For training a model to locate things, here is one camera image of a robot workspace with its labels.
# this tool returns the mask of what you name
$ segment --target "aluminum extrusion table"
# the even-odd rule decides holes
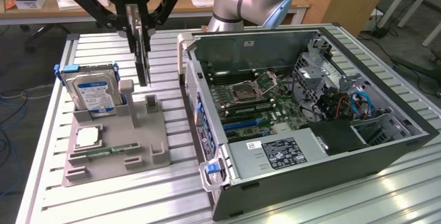
[[[441,130],[441,110],[341,27],[322,26]],[[137,84],[134,96],[141,100],[147,93],[155,93],[163,101],[171,166],[62,187],[74,103],[56,80],[16,223],[214,223],[178,83],[175,42],[177,35],[187,31],[195,30],[170,30],[154,35],[153,85],[139,87]],[[336,50],[333,53],[342,70],[353,72],[352,64]],[[111,33],[80,35],[67,41],[62,65],[98,65],[114,60],[119,63],[122,78],[138,83],[125,38]],[[378,174],[217,223],[342,224],[417,220],[433,223],[441,220],[440,168],[439,136]]]

